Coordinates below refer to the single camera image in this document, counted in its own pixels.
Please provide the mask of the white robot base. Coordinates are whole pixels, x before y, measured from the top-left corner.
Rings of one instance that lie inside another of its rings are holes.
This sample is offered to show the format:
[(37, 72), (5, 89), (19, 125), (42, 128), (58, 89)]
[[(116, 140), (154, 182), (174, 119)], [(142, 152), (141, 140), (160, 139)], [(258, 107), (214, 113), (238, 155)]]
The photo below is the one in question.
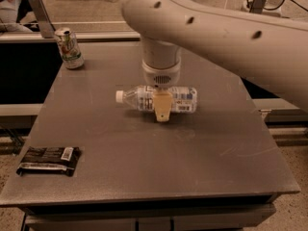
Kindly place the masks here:
[[(242, 4), (242, 11), (249, 13), (249, 3), (252, 0), (245, 0)], [(283, 6), (285, 0), (267, 0), (265, 7), (261, 14), (271, 15), (276, 17), (281, 17), (281, 7)]]

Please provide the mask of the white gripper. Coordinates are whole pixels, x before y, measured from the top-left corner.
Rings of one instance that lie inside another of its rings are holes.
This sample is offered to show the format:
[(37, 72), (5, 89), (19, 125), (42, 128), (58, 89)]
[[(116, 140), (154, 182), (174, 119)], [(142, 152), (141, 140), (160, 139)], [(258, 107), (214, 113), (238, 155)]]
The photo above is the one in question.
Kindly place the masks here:
[[(160, 67), (152, 65), (146, 59), (142, 60), (143, 78), (149, 86), (167, 88), (174, 86), (180, 80), (181, 59), (177, 58), (174, 63)], [(168, 90), (153, 91), (153, 105), (155, 116), (158, 122), (169, 121), (172, 105), (172, 94)]]

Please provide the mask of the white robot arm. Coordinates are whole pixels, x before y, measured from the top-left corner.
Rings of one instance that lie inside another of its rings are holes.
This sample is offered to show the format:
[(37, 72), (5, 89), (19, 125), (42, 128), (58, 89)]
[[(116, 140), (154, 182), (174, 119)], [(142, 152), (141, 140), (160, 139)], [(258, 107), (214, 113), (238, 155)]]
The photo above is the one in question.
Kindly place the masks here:
[(306, 23), (192, 0), (121, 0), (121, 11), (146, 71), (173, 70), (180, 46), (308, 111)]

